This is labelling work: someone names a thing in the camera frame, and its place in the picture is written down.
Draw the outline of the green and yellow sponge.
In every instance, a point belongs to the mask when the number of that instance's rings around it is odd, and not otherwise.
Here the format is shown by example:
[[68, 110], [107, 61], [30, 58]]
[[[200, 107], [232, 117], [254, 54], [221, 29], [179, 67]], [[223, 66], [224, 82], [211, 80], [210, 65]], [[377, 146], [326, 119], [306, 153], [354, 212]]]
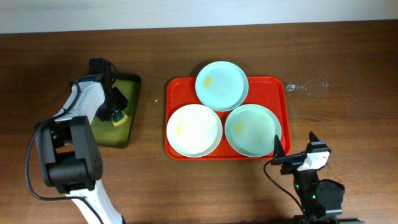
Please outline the green and yellow sponge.
[[129, 116], [124, 111], [118, 111], [112, 120], [113, 126], [117, 127], [124, 124], [129, 119]]

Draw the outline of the cream white plate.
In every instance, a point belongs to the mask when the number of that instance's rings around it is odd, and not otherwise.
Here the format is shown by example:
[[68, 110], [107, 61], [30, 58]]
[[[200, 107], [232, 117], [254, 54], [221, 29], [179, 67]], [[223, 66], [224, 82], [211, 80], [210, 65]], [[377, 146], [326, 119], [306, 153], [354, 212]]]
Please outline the cream white plate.
[[220, 144], [222, 135], [220, 117], [204, 105], [185, 105], [174, 111], [167, 121], [167, 140], [178, 154], [185, 157], [209, 155]]

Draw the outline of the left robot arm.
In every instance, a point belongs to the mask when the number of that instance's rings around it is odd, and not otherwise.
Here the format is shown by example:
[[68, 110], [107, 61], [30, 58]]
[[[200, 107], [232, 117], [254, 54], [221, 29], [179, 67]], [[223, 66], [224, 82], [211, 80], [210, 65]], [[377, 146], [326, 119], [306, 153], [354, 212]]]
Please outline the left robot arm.
[[44, 183], [60, 195], [38, 195], [26, 170], [29, 192], [43, 201], [74, 201], [88, 223], [125, 222], [103, 187], [103, 161], [91, 128], [94, 118], [114, 126], [127, 121], [124, 109], [129, 101], [114, 86], [118, 75], [109, 60], [91, 59], [88, 74], [70, 82], [68, 100], [55, 116], [36, 125], [27, 148], [37, 148]]

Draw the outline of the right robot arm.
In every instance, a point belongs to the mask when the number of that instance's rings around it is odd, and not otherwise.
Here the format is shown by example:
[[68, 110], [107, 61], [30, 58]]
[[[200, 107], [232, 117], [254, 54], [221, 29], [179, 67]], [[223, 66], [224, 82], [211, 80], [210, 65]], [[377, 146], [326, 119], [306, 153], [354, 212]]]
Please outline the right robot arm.
[[300, 215], [293, 217], [292, 223], [362, 223], [354, 218], [338, 218], [338, 215], [343, 213], [341, 204], [345, 194], [344, 185], [334, 180], [318, 178], [317, 172], [327, 165], [330, 154], [330, 148], [313, 132], [309, 132], [306, 149], [289, 156], [285, 154], [279, 137], [274, 137], [272, 159], [266, 164], [280, 166], [281, 175], [293, 175], [298, 198], [277, 184], [269, 175], [267, 178], [291, 197], [301, 210]]

